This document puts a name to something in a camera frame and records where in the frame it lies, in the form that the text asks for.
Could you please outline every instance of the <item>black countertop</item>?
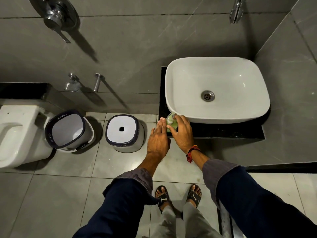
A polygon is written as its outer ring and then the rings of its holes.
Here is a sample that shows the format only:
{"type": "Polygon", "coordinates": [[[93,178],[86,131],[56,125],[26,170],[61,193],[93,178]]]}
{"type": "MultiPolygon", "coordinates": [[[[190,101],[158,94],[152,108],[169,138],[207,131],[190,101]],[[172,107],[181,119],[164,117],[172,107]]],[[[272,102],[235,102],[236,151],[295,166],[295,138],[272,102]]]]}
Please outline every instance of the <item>black countertop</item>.
{"type": "MultiPolygon", "coordinates": [[[[160,89],[160,104],[159,116],[167,117],[171,112],[166,105],[165,99],[165,72],[166,67],[162,67],[161,72],[161,89],[160,89]]],[[[193,136],[195,138],[230,138],[230,139],[257,139],[264,140],[262,124],[269,116],[270,110],[262,117],[246,121],[243,123],[234,124],[203,124],[191,123],[193,136]]]]}

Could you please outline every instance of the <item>drain strainer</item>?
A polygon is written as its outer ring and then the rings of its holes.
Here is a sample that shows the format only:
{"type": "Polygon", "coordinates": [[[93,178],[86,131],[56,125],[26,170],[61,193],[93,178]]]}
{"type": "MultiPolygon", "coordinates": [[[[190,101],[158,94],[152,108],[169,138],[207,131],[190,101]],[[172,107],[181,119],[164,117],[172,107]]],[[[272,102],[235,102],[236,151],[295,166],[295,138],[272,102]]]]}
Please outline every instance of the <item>drain strainer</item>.
{"type": "Polygon", "coordinates": [[[205,101],[205,102],[211,102],[213,100],[215,100],[215,94],[212,91],[203,91],[201,93],[201,98],[205,101]]]}

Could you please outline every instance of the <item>green liquid soap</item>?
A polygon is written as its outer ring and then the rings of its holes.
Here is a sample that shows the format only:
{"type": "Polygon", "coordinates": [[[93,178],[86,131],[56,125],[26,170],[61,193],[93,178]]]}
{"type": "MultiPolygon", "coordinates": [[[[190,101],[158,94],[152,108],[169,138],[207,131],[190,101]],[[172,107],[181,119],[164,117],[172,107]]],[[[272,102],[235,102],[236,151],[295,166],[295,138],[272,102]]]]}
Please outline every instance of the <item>green liquid soap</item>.
{"type": "Polygon", "coordinates": [[[172,126],[176,131],[178,127],[177,120],[174,119],[175,112],[170,113],[166,118],[166,124],[172,126]]]}

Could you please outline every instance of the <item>foot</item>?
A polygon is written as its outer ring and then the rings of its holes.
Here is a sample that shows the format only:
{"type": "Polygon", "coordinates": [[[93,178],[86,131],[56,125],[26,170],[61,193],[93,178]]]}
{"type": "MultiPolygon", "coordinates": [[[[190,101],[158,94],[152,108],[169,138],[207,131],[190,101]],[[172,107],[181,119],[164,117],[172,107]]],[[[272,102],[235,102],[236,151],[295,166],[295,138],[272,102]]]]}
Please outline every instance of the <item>foot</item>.
{"type": "MultiPolygon", "coordinates": [[[[164,189],[164,187],[161,188],[161,191],[162,191],[162,192],[160,192],[158,189],[156,190],[156,192],[155,192],[155,198],[158,198],[158,199],[159,199],[159,197],[160,197],[162,194],[165,194],[165,193],[166,193],[166,190],[164,189]]],[[[163,211],[166,206],[172,206],[172,204],[171,204],[169,201],[167,201],[167,202],[165,202],[164,204],[162,204],[162,206],[160,207],[160,210],[163,211]]]]}
{"type": "MultiPolygon", "coordinates": [[[[192,190],[193,192],[195,192],[197,195],[199,195],[201,197],[201,190],[200,190],[200,188],[198,186],[196,187],[196,185],[192,185],[190,187],[190,190],[192,190]]],[[[186,203],[187,202],[191,203],[195,208],[197,207],[196,202],[194,202],[192,199],[188,198],[186,203]]]]}

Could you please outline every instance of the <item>white toilet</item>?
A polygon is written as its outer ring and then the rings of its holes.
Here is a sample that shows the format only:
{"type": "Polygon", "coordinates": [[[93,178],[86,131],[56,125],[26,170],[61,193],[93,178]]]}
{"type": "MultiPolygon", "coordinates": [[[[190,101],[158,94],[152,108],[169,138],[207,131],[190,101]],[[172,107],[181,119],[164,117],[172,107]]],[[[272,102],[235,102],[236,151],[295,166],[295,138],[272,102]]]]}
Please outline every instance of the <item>white toilet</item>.
{"type": "Polygon", "coordinates": [[[44,128],[54,115],[33,105],[0,108],[0,168],[17,167],[50,156],[44,128]]]}

